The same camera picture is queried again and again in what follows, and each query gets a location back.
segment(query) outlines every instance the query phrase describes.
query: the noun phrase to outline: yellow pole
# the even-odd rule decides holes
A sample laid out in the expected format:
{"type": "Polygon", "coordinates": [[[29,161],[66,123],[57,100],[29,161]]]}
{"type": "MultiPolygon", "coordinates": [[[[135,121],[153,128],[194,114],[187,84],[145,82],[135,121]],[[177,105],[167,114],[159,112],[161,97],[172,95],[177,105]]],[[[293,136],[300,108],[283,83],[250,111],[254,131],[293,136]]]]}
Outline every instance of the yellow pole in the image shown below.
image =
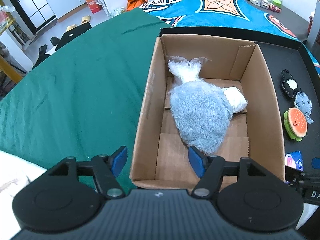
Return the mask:
{"type": "Polygon", "coordinates": [[[13,82],[18,84],[18,82],[22,79],[15,69],[10,66],[8,62],[4,60],[4,58],[0,55],[0,70],[3,71],[13,82]]]}

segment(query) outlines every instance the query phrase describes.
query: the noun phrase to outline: black tray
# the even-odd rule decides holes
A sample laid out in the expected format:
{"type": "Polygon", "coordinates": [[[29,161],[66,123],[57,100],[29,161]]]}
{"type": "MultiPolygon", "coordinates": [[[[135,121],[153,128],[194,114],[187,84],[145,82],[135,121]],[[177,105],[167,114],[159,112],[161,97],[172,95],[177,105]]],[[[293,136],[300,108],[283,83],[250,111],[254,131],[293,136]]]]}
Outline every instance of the black tray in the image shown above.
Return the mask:
{"type": "Polygon", "coordinates": [[[301,142],[291,140],[284,129],[285,153],[301,151],[304,171],[320,174],[320,170],[311,166],[311,160],[320,157],[320,79],[307,49],[300,41],[270,33],[226,27],[175,27],[162,29],[159,36],[163,34],[212,35],[259,44],[276,90],[282,123],[284,112],[293,107],[293,101],[287,99],[280,86],[281,70],[288,69],[312,101],[311,118],[314,123],[308,125],[307,135],[301,142]]]}

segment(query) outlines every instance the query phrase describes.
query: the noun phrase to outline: ribbed gray surface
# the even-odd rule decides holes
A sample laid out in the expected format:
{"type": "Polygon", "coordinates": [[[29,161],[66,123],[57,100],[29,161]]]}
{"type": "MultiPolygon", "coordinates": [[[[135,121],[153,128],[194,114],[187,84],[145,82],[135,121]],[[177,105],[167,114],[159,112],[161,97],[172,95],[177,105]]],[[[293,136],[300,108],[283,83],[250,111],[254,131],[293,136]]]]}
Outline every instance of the ribbed gray surface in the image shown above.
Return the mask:
{"type": "Polygon", "coordinates": [[[294,230],[274,234],[245,232],[229,225],[207,200],[196,200],[185,190],[132,190],[111,200],[88,224],[73,231],[41,235],[22,230],[14,240],[298,240],[294,230]]]}

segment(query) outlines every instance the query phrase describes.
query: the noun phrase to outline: hamburger plush toy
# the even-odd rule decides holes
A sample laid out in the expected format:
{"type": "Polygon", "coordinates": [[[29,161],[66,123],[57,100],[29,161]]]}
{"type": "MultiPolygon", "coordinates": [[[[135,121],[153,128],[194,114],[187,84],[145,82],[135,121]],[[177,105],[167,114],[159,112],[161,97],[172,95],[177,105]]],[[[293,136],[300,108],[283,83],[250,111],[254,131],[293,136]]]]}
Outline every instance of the hamburger plush toy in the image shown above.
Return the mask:
{"type": "Polygon", "coordinates": [[[292,140],[300,142],[307,134],[307,120],[304,114],[295,107],[284,112],[284,127],[292,140]]]}

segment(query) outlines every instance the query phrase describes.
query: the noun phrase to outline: glass door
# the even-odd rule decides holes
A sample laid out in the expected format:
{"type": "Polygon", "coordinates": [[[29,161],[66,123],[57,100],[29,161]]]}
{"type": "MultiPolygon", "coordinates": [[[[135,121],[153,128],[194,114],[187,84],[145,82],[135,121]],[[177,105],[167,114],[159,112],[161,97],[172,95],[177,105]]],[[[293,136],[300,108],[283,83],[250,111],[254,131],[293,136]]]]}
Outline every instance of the glass door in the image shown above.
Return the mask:
{"type": "Polygon", "coordinates": [[[10,0],[33,34],[55,18],[46,0],[10,0]]]}

